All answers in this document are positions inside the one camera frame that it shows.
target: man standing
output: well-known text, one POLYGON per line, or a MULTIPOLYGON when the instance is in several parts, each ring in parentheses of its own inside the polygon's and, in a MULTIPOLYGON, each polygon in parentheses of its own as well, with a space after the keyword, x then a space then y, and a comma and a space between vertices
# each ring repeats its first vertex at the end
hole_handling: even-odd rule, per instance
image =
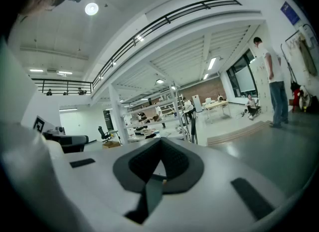
POLYGON ((281 127, 281 122, 288 123, 288 100, 285 91, 284 76, 281 70, 281 59, 272 48, 266 48, 259 37, 254 38, 255 46, 263 53, 268 73, 271 102, 274 108, 274 119, 270 127, 281 127))

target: white desk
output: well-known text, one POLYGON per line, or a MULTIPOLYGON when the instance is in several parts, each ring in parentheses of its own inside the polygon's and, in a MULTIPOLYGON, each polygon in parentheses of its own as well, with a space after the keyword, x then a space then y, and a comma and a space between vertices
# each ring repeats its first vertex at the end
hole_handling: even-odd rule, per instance
POLYGON ((230 113, 230 108, 229 108, 229 102, 228 101, 214 102, 214 103, 210 103, 210 104, 205 105, 205 109, 207 109, 207 113, 208 113, 208 116, 210 118, 210 122, 211 123, 212 123, 212 119, 211 119, 211 115, 210 115, 210 111, 209 110, 212 110, 212 109, 217 108, 217 107, 221 107, 222 110, 223 110, 223 114, 225 114, 224 105, 227 105, 228 112, 229 112, 229 117, 231 118, 231 113, 230 113))

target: chair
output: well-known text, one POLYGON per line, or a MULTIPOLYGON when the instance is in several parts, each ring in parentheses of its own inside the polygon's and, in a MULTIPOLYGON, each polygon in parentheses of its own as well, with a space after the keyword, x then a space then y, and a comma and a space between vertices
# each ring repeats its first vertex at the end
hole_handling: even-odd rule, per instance
POLYGON ((101 126, 99 126, 99 132, 101 134, 101 138, 105 141, 108 141, 111 138, 111 135, 109 135, 109 133, 107 132, 106 134, 103 132, 103 129, 101 126))

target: black strip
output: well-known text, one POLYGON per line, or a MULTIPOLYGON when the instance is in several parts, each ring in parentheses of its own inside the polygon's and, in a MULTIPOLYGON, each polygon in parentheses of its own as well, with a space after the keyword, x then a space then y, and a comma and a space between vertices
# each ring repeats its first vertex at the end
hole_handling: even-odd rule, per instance
POLYGON ((271 204, 247 180, 237 178, 230 183, 257 220, 274 210, 271 204))
POLYGON ((91 158, 88 158, 88 159, 70 162, 70 165, 72 168, 76 168, 76 167, 80 167, 80 166, 86 166, 86 165, 89 165, 92 163, 95 163, 95 161, 91 158))

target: grey floor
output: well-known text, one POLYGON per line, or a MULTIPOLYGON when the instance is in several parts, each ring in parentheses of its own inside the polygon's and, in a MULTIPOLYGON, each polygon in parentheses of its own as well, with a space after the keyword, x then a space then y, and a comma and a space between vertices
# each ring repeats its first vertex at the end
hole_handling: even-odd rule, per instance
POLYGON ((287 197, 308 181, 319 160, 319 116, 289 113, 289 124, 215 145, 275 183, 287 197))

